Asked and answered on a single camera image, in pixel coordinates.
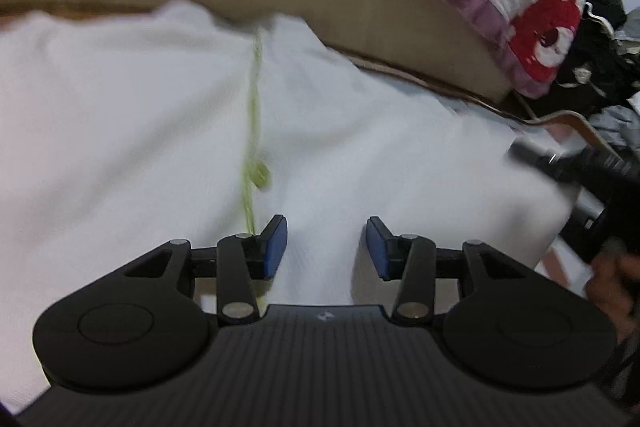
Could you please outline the person's right hand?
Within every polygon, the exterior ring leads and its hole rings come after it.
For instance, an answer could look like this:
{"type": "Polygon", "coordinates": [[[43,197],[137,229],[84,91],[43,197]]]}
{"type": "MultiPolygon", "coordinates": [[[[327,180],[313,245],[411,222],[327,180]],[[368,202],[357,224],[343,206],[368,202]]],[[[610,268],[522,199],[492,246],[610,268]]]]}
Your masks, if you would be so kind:
{"type": "Polygon", "coordinates": [[[623,280],[639,280],[639,258],[600,254],[591,263],[591,271],[585,285],[586,297],[608,316],[616,328],[617,341],[621,343],[638,329],[638,320],[632,316],[634,299],[623,288],[623,280]]]}

